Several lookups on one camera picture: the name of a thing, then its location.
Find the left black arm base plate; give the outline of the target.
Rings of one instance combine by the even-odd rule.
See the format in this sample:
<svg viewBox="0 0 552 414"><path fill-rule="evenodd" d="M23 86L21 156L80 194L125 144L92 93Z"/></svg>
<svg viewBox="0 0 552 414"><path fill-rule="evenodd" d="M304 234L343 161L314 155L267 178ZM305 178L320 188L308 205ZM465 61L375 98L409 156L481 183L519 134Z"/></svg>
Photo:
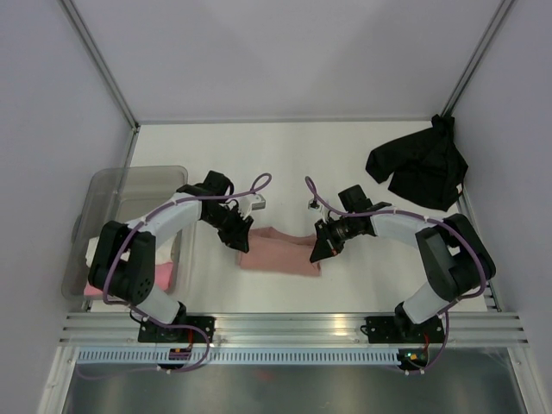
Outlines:
<svg viewBox="0 0 552 414"><path fill-rule="evenodd" d="M188 316L184 324L194 329L162 328L153 322L141 322L138 342L205 344L206 340L202 333L205 333L211 341L215 333L215 321L212 316Z"/></svg>

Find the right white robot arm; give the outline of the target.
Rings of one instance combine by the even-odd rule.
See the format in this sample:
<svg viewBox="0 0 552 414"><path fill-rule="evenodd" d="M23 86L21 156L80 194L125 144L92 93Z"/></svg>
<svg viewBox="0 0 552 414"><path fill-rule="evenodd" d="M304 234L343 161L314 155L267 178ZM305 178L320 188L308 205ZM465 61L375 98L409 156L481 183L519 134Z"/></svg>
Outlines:
<svg viewBox="0 0 552 414"><path fill-rule="evenodd" d="M435 219L386 202L374 204L359 185L338 194L344 208L340 211L321 199L313 181L305 182L313 195L309 208L321 215L310 262L337 256L346 241L361 235L393 239L419 252L426 282L394 311L394 331L405 341L420 336L430 319L481 294L496 274L473 225L460 213Z"/></svg>

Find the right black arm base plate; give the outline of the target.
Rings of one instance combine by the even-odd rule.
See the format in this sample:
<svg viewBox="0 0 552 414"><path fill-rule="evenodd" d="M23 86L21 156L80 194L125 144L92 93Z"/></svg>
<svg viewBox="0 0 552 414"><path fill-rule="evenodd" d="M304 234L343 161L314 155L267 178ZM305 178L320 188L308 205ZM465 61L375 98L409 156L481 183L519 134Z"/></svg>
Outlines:
<svg viewBox="0 0 552 414"><path fill-rule="evenodd" d="M439 317L432 317L420 324L414 324L408 319L400 321L395 316L366 317L363 330L368 341L373 344L441 344L445 336L445 328Z"/></svg>

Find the dusty pink t-shirt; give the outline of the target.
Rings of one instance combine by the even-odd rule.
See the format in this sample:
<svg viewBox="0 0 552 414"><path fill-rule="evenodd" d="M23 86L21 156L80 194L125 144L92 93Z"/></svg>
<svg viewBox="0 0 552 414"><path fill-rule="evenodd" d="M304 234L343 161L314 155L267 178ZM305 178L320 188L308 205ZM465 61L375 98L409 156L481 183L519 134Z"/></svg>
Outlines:
<svg viewBox="0 0 552 414"><path fill-rule="evenodd" d="M274 227L251 229L249 251L239 252L236 264L244 270L319 277L320 263L310 261L316 240L314 234L293 236Z"/></svg>

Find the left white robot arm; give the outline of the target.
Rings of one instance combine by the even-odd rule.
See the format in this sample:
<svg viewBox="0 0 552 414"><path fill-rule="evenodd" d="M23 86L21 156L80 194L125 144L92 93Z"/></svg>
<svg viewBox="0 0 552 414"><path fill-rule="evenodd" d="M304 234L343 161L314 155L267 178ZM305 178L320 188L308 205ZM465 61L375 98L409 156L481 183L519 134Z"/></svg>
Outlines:
<svg viewBox="0 0 552 414"><path fill-rule="evenodd" d="M158 323L171 342L188 331L185 306L156 283L156 254L182 229L197 222L209 224L228 248L249 251L248 233L254 222L230 202L234 184L210 171L203 182L183 185L146 215L126 223L107 222L98 238L88 282L102 291L106 304L125 304Z"/></svg>

